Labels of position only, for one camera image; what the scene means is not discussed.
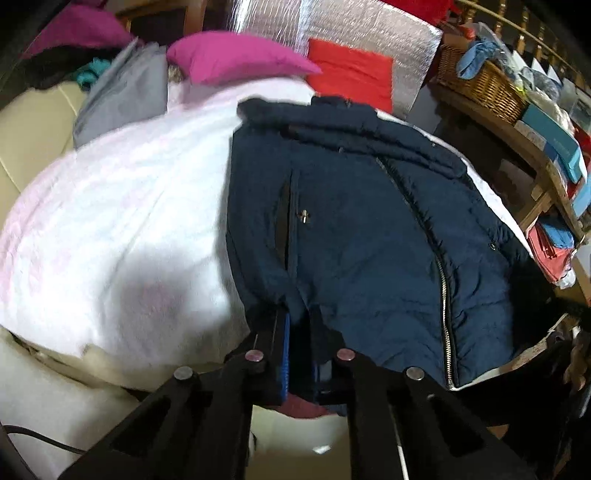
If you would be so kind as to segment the navy blue puffer jacket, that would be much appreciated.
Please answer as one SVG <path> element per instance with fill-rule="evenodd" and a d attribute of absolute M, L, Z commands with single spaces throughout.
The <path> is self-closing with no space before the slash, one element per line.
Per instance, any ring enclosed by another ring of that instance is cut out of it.
<path fill-rule="evenodd" d="M 456 153 L 338 98 L 238 115 L 229 263 L 249 321 L 290 314 L 290 393 L 318 402 L 344 345 L 472 405 L 550 403 L 549 366 L 486 378 L 543 334 L 551 287 Z"/>

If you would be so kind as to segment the pink folded clothes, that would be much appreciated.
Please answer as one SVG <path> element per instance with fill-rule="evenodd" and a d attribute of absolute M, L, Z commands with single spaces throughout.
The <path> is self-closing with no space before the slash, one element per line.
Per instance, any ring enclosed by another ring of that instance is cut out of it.
<path fill-rule="evenodd" d="M 572 287 L 576 281 L 571 263 L 576 252 L 572 235 L 562 227 L 538 221 L 527 239 L 546 278 L 562 290 Z"/>

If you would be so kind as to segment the white fleece blanket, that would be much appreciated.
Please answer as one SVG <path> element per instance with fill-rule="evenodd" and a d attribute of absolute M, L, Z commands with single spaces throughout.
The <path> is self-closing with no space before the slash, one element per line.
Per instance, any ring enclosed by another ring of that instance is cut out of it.
<path fill-rule="evenodd" d="M 97 348 L 141 387 L 179 366 L 218 364 L 252 338 L 226 245 L 231 140 L 238 105 L 252 98 L 333 97 L 263 80 L 103 135 L 45 169 L 1 232 L 2 326 L 70 357 Z M 525 246 L 464 158 L 417 130 L 463 160 Z"/>

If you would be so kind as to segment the wooden shelf table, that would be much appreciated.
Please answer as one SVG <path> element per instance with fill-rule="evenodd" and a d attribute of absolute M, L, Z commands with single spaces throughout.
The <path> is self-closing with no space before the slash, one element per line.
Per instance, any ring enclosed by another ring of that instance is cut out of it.
<path fill-rule="evenodd" d="M 590 245 L 590 230 L 575 218 L 550 158 L 486 108 L 438 83 L 431 83 L 429 91 L 437 102 L 436 113 L 441 116 L 436 135 L 472 162 L 502 198 L 522 231 L 529 231 L 542 214 L 562 218 L 576 247 L 571 260 L 576 283 L 565 296 L 589 303 L 588 261 L 583 250 Z"/>

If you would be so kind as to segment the light blue box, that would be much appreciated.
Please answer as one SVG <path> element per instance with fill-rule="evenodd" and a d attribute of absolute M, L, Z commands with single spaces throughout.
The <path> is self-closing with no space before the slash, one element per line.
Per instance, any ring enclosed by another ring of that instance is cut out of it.
<path fill-rule="evenodd" d="M 588 178 L 584 157 L 573 135 L 534 104 L 525 110 L 522 121 L 540 134 L 557 152 L 573 183 Z"/>

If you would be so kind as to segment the cream leather sofa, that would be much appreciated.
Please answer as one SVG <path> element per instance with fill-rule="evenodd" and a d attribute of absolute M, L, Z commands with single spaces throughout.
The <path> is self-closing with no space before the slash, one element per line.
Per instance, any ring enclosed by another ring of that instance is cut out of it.
<path fill-rule="evenodd" d="M 86 93 L 75 82 L 29 89 L 1 110 L 1 217 L 51 162 L 73 148 L 72 130 Z"/>

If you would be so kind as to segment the grey garment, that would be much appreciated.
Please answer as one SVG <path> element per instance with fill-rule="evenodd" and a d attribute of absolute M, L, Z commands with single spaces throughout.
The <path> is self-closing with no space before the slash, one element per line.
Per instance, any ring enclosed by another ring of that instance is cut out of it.
<path fill-rule="evenodd" d="M 76 121 L 76 149 L 127 124 L 149 120 L 167 110 L 166 49 L 132 40 L 90 88 Z"/>

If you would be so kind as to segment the wicker basket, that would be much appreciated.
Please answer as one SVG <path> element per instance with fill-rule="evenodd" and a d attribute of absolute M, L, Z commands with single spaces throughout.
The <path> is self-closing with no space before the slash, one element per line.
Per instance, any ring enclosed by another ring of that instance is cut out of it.
<path fill-rule="evenodd" d="M 476 76 L 462 79 L 456 67 L 464 52 L 444 45 L 436 81 L 455 93 L 488 109 L 501 120 L 515 124 L 525 113 L 528 103 L 509 78 L 490 60 L 486 60 Z"/>

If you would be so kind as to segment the red cushion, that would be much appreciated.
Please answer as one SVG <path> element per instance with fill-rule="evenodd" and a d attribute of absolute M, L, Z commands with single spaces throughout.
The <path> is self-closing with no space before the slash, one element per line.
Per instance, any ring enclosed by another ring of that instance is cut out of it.
<path fill-rule="evenodd" d="M 393 112 L 394 58 L 311 38 L 308 59 L 322 70 L 307 78 L 318 95 L 341 96 Z"/>

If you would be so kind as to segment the magenta pillow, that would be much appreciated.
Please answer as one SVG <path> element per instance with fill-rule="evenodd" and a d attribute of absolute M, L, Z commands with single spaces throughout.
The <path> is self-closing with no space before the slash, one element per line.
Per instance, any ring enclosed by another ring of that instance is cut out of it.
<path fill-rule="evenodd" d="M 174 42 L 167 61 L 194 84 L 218 86 L 266 77 L 306 77 L 322 69 L 293 49 L 263 37 L 199 32 Z"/>

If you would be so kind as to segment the teal garment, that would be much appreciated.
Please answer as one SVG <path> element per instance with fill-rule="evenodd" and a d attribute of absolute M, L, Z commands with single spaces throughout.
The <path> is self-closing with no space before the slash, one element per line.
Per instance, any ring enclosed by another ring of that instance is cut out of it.
<path fill-rule="evenodd" d="M 72 74 L 72 79 L 82 91 L 89 91 L 100 76 L 109 69 L 110 60 L 94 58 Z"/>

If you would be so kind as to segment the silver foil insulation mat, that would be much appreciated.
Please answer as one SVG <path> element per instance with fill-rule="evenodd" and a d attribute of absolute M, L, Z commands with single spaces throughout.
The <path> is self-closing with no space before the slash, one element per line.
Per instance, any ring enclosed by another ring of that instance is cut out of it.
<path fill-rule="evenodd" d="M 226 25 L 303 55 L 315 38 L 393 58 L 393 112 L 401 119 L 412 110 L 443 36 L 429 23 L 375 0 L 232 1 Z"/>

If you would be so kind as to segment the wooden chair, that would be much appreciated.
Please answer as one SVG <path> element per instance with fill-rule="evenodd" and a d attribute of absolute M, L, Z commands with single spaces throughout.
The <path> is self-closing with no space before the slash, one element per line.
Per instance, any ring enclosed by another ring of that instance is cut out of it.
<path fill-rule="evenodd" d="M 125 29 L 145 41 L 169 44 L 200 32 L 207 1 L 120 1 L 109 8 Z"/>

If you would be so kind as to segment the red cloth behind mat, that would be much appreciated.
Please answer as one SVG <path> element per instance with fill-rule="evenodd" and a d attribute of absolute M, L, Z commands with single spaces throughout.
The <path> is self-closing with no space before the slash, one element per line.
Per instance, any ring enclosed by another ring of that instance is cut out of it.
<path fill-rule="evenodd" d="M 447 20 L 450 12 L 455 14 L 460 12 L 454 0 L 383 0 L 383 2 L 433 26 Z"/>

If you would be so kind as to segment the magenta garment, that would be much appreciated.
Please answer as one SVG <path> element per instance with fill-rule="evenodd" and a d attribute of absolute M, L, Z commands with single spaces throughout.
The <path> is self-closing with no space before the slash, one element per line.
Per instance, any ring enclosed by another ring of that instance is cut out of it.
<path fill-rule="evenodd" d="M 69 4 L 35 37 L 22 54 L 28 59 L 60 46 L 125 47 L 133 36 L 110 12 L 85 4 Z"/>

